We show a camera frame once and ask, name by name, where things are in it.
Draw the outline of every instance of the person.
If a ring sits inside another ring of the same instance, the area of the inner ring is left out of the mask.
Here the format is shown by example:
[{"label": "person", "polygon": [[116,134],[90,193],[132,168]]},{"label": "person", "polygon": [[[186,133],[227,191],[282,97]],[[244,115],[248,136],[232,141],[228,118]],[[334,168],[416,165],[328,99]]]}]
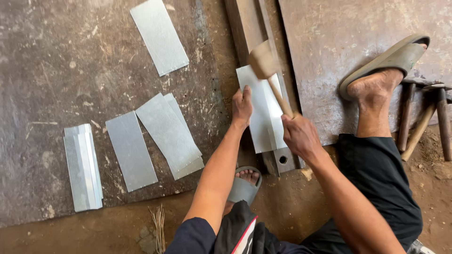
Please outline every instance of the person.
[{"label": "person", "polygon": [[235,170],[252,114],[251,89],[238,90],[231,126],[207,162],[166,253],[406,253],[423,224],[391,137],[388,110],[394,88],[428,44],[426,36],[404,39],[342,83],[343,97],[358,103],[359,120],[356,135],[339,135],[339,168],[322,148],[313,123],[298,113],[293,119],[282,115],[284,141],[313,170],[333,217],[299,245],[278,241],[262,222],[256,223],[249,199],[228,198],[237,179],[256,187],[261,178],[252,169]]}]

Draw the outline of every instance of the hole in metal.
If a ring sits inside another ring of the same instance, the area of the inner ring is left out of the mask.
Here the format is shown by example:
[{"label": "hole in metal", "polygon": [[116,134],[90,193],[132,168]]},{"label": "hole in metal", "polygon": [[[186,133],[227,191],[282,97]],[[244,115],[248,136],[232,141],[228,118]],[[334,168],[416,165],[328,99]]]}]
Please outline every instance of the hole in metal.
[{"label": "hole in metal", "polygon": [[281,163],[281,164],[286,164],[287,163],[287,157],[286,156],[281,156],[280,158],[279,158],[279,163]]}]

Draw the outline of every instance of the hand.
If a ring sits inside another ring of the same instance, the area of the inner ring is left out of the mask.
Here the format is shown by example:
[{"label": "hand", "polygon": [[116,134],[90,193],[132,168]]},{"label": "hand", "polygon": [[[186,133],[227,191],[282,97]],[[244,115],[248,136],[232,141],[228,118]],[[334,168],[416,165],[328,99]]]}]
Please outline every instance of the hand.
[{"label": "hand", "polygon": [[232,125],[237,125],[245,130],[250,124],[252,112],[251,88],[246,85],[243,94],[239,89],[232,97]]},{"label": "hand", "polygon": [[326,151],[320,144],[319,135],[313,123],[299,113],[294,113],[294,118],[282,115],[284,127],[284,142],[289,149],[312,166],[315,159],[324,155]]}]

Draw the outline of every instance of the red stripe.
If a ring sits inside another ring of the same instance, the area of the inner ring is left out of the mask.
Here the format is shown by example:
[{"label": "red stripe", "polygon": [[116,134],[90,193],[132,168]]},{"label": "red stripe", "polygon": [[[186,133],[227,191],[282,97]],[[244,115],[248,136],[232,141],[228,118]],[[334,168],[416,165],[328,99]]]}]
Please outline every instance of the red stripe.
[{"label": "red stripe", "polygon": [[243,232],[242,237],[240,237],[240,240],[237,242],[237,245],[235,245],[234,250],[232,251],[232,253],[235,252],[235,250],[239,246],[240,242],[242,241],[243,237],[245,236],[246,232],[248,232],[248,229],[250,228],[251,224],[253,224],[253,221],[255,221],[257,219],[257,217],[258,216],[256,215],[256,217],[254,217],[254,219],[251,221],[251,223],[248,225],[248,227],[246,227],[245,232]]}]

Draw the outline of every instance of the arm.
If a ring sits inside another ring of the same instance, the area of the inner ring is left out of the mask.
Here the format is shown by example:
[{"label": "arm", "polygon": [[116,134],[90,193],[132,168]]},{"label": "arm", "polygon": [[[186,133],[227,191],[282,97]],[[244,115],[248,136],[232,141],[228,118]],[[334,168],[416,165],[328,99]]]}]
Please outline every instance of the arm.
[{"label": "arm", "polygon": [[184,218],[184,221],[194,217],[205,219],[215,234],[218,234],[220,229],[226,199],[234,180],[240,139],[243,131],[250,124],[253,111],[250,87],[245,87],[243,95],[238,90],[232,102],[231,126],[207,162],[192,205]]},{"label": "arm", "polygon": [[339,171],[322,148],[314,125],[300,114],[282,116],[284,141],[312,168],[343,239],[354,253],[405,254],[370,201]]}]

